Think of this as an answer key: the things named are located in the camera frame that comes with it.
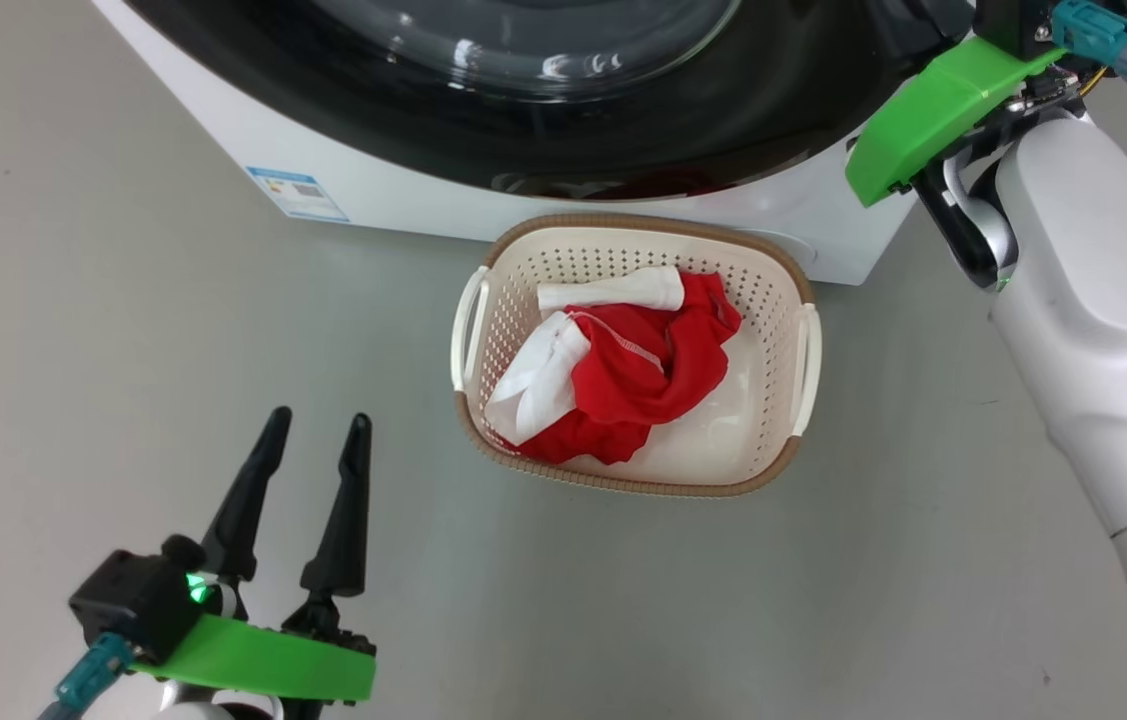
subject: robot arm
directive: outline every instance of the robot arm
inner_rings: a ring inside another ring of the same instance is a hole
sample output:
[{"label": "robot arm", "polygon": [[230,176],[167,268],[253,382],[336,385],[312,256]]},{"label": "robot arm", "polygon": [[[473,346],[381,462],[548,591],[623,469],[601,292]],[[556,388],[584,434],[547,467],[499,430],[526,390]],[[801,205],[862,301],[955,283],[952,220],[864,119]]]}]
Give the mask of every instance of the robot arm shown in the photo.
[{"label": "robot arm", "polygon": [[1093,124],[1053,119],[994,183],[1019,252],[994,325],[1127,577],[1127,158]]},{"label": "robot arm", "polygon": [[[376,647],[340,628],[332,596],[363,593],[372,423],[357,415],[345,438],[319,552],[307,562],[307,602],[281,632],[247,624],[239,584],[256,575],[252,544],[270,475],[289,442],[279,407],[230,486],[202,543],[168,537],[159,555],[115,551],[70,597],[89,645],[39,720],[78,720],[121,675],[165,682],[160,720],[317,720],[331,702],[371,696]],[[269,699],[269,711],[212,702],[222,688]]]}]

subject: red cloth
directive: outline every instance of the red cloth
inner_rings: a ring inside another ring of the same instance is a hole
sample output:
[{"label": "red cloth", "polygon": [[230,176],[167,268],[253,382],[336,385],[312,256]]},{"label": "red cloth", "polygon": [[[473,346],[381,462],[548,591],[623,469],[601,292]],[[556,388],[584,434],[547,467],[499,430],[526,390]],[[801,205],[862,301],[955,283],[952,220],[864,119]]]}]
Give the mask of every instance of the red cloth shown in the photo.
[{"label": "red cloth", "polygon": [[740,329],[717,273],[680,273],[683,305],[568,306],[591,352],[573,370],[576,410],[517,447],[559,464],[578,455],[624,462],[654,425],[696,407],[727,374],[724,341]]}]

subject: plastic basket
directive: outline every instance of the plastic basket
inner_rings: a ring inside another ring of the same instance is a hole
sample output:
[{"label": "plastic basket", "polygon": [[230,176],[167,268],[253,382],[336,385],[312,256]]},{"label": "plastic basket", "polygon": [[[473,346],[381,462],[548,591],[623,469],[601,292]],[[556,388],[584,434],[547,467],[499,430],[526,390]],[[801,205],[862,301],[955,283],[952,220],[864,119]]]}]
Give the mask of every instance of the plastic basket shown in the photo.
[{"label": "plastic basket", "polygon": [[[586,456],[547,465],[505,446],[483,407],[541,322],[536,285],[621,277],[650,265],[722,275],[743,315],[724,346],[722,384],[690,414],[653,428],[630,462]],[[790,464],[811,418],[820,354],[810,283],[769,241],[678,220],[551,215],[505,233],[467,283],[452,328],[452,384],[465,432],[503,465],[613,491],[727,497],[758,489]]]}]

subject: laundry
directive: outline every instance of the laundry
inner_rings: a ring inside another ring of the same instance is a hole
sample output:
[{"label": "laundry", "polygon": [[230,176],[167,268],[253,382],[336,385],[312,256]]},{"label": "laundry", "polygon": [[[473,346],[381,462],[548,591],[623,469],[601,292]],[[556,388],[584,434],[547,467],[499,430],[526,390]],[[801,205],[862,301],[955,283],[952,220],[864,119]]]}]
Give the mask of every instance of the laundry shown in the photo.
[{"label": "laundry", "polygon": [[645,268],[541,286],[541,310],[560,302],[567,305],[529,337],[485,409],[500,437],[551,464],[630,460],[654,425],[686,414],[724,381],[722,345],[740,329],[717,274]]}]

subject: white garment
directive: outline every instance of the white garment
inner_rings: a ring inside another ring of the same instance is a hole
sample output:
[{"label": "white garment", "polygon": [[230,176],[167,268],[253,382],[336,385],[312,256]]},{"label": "white garment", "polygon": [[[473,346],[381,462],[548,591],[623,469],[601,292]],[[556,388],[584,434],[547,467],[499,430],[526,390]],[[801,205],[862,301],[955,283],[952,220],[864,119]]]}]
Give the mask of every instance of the white garment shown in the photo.
[{"label": "white garment", "polygon": [[553,313],[527,336],[483,408],[500,437],[522,445],[576,407],[573,368],[591,350],[575,320]]},{"label": "white garment", "polygon": [[673,265],[641,268],[623,278],[609,278],[582,284],[541,283],[536,286],[536,304],[541,318],[568,305],[650,306],[653,310],[678,310],[683,306],[683,281]]},{"label": "white garment", "polygon": [[641,268],[623,278],[540,284],[536,302],[545,321],[527,336],[483,408],[487,424],[511,445],[536,437],[576,409],[573,368],[591,350],[591,341],[575,320],[560,311],[564,306],[624,302],[678,310],[683,306],[683,281],[676,268]]}]

